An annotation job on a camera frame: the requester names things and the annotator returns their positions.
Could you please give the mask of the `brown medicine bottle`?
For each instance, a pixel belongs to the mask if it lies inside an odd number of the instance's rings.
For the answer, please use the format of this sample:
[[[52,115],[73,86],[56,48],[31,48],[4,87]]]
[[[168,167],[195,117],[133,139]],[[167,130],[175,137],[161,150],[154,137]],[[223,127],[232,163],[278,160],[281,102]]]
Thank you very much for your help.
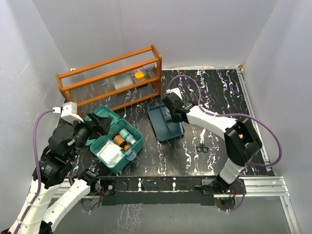
[[[126,140],[120,135],[115,135],[113,137],[113,141],[125,151],[128,151],[130,149],[130,146],[127,144]]]

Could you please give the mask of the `white green-labelled bottle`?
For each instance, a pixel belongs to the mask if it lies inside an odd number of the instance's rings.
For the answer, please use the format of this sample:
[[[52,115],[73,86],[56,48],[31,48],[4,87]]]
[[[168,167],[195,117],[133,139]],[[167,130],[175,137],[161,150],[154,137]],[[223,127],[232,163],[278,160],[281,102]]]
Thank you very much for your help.
[[[119,132],[119,135],[128,143],[131,145],[135,145],[137,140],[134,138],[134,136],[126,129],[121,129]]]

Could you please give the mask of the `dark teal divider tray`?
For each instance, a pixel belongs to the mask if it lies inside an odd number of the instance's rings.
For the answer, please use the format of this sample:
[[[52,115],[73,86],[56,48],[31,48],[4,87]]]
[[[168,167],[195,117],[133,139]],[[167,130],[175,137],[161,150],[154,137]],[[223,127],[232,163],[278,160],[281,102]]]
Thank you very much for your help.
[[[185,129],[181,122],[174,123],[171,117],[166,117],[167,110],[168,108],[162,104],[150,107],[147,111],[155,136],[161,143],[182,137],[185,134]]]

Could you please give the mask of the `teal medicine kit box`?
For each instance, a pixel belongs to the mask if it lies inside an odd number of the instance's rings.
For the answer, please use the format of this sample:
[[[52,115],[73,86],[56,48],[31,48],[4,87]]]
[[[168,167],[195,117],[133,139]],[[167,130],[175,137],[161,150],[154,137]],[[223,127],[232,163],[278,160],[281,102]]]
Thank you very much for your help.
[[[94,111],[99,117],[111,117],[110,131],[105,136],[89,139],[90,151],[112,172],[119,173],[143,149],[143,133],[105,106]]]

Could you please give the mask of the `clear bag of gauze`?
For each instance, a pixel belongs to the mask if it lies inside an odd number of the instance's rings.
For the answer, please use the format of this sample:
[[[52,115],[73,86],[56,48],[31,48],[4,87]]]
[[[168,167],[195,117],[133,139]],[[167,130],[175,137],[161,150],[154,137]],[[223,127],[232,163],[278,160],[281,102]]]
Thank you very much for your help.
[[[121,147],[113,141],[107,140],[96,150],[96,156],[108,167],[115,167],[123,158]]]

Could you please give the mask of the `black small scissors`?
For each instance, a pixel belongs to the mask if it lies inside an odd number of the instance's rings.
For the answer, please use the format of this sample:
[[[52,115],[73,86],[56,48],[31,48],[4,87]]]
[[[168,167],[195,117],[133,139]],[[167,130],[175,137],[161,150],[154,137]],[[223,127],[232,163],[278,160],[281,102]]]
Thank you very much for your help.
[[[206,133],[206,129],[203,129],[201,134],[200,134],[200,142],[199,145],[196,147],[196,151],[198,153],[208,153],[209,148],[205,146],[205,140],[204,140],[204,135]]]

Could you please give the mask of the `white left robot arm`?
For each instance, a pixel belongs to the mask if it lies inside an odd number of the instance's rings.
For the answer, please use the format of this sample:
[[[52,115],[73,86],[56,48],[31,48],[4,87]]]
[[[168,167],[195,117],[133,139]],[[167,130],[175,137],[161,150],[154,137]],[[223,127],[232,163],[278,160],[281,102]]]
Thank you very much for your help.
[[[58,126],[48,139],[41,157],[35,157],[36,168],[26,201],[14,224],[4,234],[51,234],[66,214],[80,200],[100,191],[98,175],[89,169],[77,176],[69,190],[54,204],[51,200],[89,139],[109,133],[112,117],[88,114],[85,121],[71,114],[68,123]]]

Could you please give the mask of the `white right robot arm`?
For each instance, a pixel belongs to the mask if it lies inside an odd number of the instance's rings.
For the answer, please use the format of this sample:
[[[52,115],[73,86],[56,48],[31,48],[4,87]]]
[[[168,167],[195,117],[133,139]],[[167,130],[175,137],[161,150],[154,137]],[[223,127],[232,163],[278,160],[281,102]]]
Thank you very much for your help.
[[[263,146],[252,121],[246,117],[220,117],[193,102],[183,102],[176,93],[169,93],[162,101],[173,122],[200,126],[224,140],[228,159],[216,179],[203,189],[225,194],[233,190],[234,181]]]

